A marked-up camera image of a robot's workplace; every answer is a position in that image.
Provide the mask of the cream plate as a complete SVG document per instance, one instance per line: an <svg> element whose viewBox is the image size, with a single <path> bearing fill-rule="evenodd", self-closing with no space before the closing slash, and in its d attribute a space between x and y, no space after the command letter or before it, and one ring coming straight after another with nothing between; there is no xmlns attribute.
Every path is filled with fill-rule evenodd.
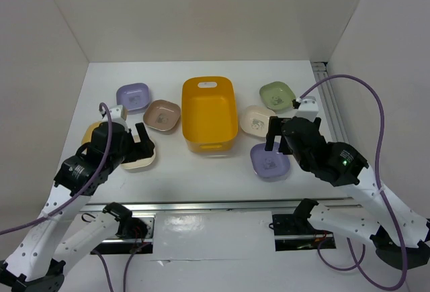
<svg viewBox="0 0 430 292"><path fill-rule="evenodd" d="M269 128L269 119L275 112L258 105L250 105L245 108L239 119L241 129L252 136L264 138Z"/></svg>
<svg viewBox="0 0 430 292"><path fill-rule="evenodd" d="M133 136L133 140L134 140L134 142L139 142L138 135L134 135ZM131 163L124 163L123 162L120 166L124 170L126 170L126 171L131 171L131 170L134 170L134 169L145 168L145 167L150 166L155 161L156 156L157 156L157 151L156 151L156 148L155 148L155 154L154 154L154 156L152 158L145 158L145 159L142 159L142 160L138 160L137 162L131 162Z"/></svg>

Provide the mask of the lavender plate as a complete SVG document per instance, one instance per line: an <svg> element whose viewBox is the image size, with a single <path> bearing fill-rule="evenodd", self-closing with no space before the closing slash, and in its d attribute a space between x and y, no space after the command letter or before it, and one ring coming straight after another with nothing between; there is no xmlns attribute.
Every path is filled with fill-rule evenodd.
<svg viewBox="0 0 430 292"><path fill-rule="evenodd" d="M250 158L255 174L264 181L280 181L290 173L291 163L287 155L279 152L280 144L274 142L273 150L266 151L265 143L254 145Z"/></svg>
<svg viewBox="0 0 430 292"><path fill-rule="evenodd" d="M151 103L149 87L144 83L121 86L116 91L117 105L123 105L129 114L142 113Z"/></svg>

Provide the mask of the green plate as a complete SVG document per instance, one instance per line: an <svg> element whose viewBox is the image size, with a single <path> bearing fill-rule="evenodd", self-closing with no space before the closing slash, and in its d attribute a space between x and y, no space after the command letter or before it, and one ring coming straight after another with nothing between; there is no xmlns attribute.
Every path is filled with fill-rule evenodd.
<svg viewBox="0 0 430 292"><path fill-rule="evenodd" d="M259 95L264 105L273 111L284 111L291 108L292 102L296 98L293 90L281 81L262 86Z"/></svg>

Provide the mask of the brown pink plate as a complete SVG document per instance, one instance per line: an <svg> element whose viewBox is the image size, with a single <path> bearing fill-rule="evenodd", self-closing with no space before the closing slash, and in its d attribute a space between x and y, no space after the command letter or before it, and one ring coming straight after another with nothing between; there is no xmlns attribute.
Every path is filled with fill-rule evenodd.
<svg viewBox="0 0 430 292"><path fill-rule="evenodd" d="M170 132L181 117L181 108L170 101L153 101L143 115L143 122L160 132Z"/></svg>

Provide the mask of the yellow plate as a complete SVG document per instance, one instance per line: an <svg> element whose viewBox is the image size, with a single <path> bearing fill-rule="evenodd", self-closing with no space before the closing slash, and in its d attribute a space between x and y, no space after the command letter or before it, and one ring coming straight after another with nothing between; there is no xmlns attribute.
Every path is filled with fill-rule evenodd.
<svg viewBox="0 0 430 292"><path fill-rule="evenodd" d="M83 135L83 137L82 137L82 140L81 140L81 144L82 144L82 145L84 145L84 144L86 144L86 143L88 143L88 142L90 142L90 141L91 141L91 137L92 137L92 133L93 133L93 131L94 131L96 128L98 128L100 124L101 124L101 122L100 122L100 121L97 121L97 122L95 122L95 123L92 123L92 124L87 128L87 130L85 131L85 133L84 133L84 135Z"/></svg>

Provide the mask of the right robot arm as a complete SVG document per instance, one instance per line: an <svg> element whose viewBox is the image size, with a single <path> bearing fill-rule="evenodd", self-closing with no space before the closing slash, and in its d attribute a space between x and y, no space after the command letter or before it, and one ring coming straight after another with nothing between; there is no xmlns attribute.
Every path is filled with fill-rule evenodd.
<svg viewBox="0 0 430 292"><path fill-rule="evenodd" d="M293 225L301 233L311 229L349 236L373 245L380 260L395 269L414 269L429 262L429 220L416 214L386 185L377 181L373 168L351 145L327 142L319 132L320 118L269 119L266 151L292 155L300 168L353 198L372 219L331 211L313 199L303 199L294 211Z"/></svg>

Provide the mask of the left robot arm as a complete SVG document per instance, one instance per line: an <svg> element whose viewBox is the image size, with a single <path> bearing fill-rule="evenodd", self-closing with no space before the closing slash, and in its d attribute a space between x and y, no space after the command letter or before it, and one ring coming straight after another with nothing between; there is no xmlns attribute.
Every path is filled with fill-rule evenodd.
<svg viewBox="0 0 430 292"><path fill-rule="evenodd" d="M155 144L144 124L138 123L136 130L134 138L122 124L101 122L90 141L62 163L38 223L1 261L1 284L12 291L58 291L66 274L105 239L144 240L148 226L116 202L107 204L80 232L64 238L81 208L118 166L154 157Z"/></svg>

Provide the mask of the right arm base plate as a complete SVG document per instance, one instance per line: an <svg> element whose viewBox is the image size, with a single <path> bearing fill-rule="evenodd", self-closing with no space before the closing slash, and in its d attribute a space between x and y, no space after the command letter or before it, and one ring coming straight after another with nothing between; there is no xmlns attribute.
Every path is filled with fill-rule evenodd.
<svg viewBox="0 0 430 292"><path fill-rule="evenodd" d="M331 232L315 230L293 214L273 214L269 228L273 231L277 252L316 250L321 242L325 242L322 249L336 249Z"/></svg>

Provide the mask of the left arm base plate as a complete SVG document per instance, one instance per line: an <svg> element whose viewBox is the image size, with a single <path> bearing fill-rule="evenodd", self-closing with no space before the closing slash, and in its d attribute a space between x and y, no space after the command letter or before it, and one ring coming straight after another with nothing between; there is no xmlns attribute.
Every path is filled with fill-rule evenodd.
<svg viewBox="0 0 430 292"><path fill-rule="evenodd" d="M142 214L134 217L139 221L134 222L127 234L105 239L95 247L95 251L102 255L126 255L140 248L137 254L152 254L155 216Z"/></svg>

